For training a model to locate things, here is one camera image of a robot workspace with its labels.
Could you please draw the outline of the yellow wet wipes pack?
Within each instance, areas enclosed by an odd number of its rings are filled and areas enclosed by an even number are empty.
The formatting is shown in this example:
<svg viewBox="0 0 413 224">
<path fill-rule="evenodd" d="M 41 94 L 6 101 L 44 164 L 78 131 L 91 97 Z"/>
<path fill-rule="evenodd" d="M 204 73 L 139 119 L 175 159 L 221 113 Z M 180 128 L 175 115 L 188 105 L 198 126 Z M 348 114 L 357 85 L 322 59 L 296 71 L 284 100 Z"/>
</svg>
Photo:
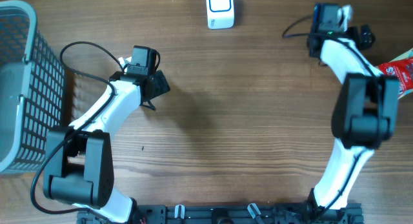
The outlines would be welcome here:
<svg viewBox="0 0 413 224">
<path fill-rule="evenodd" d="M 389 69 L 392 68 L 392 72 L 400 82 L 399 98 L 412 93 L 412 49 L 397 56 L 389 64 L 388 73 L 390 73 Z"/>
</svg>

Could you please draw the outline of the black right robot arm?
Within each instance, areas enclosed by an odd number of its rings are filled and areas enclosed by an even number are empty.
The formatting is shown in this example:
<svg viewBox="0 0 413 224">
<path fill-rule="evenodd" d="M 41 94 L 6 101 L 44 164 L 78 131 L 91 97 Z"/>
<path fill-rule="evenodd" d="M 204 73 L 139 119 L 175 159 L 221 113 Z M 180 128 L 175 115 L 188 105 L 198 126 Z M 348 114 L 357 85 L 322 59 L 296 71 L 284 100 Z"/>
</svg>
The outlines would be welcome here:
<svg viewBox="0 0 413 224">
<path fill-rule="evenodd" d="M 329 66 L 342 84 L 331 129 L 334 146 L 325 172 L 314 188 L 316 205 L 339 210 L 366 162 L 396 126 L 399 81 L 374 68 L 361 54 L 376 38 L 368 25 L 349 25 L 352 7 L 318 3 L 310 35 L 310 56 Z"/>
</svg>

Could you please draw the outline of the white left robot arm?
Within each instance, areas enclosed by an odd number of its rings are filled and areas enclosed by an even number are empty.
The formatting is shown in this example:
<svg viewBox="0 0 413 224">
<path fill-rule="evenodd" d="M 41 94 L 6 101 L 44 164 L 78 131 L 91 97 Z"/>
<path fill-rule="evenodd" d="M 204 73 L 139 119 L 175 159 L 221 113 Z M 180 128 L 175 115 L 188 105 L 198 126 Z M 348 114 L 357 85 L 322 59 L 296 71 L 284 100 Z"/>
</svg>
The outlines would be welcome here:
<svg viewBox="0 0 413 224">
<path fill-rule="evenodd" d="M 46 136 L 46 158 L 33 178 L 43 178 L 45 198 L 72 205 L 80 223 L 146 223 L 135 199 L 114 188 L 111 139 L 139 107 L 155 110 L 151 100 L 170 91 L 158 69 L 161 56 L 135 46 L 130 59 L 103 82 L 103 95 L 67 127 L 54 127 Z"/>
</svg>

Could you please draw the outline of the red snack bag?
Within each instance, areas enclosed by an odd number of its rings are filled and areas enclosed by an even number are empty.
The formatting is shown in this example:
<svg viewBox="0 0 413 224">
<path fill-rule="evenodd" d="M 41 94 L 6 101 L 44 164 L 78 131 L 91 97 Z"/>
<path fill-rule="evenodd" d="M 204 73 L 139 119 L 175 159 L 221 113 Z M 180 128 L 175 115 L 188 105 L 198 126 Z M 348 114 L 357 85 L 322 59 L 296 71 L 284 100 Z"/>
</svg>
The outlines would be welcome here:
<svg viewBox="0 0 413 224">
<path fill-rule="evenodd" d="M 412 92 L 412 57 L 383 63 L 378 69 L 385 75 L 399 79 L 399 98 Z"/>
</svg>

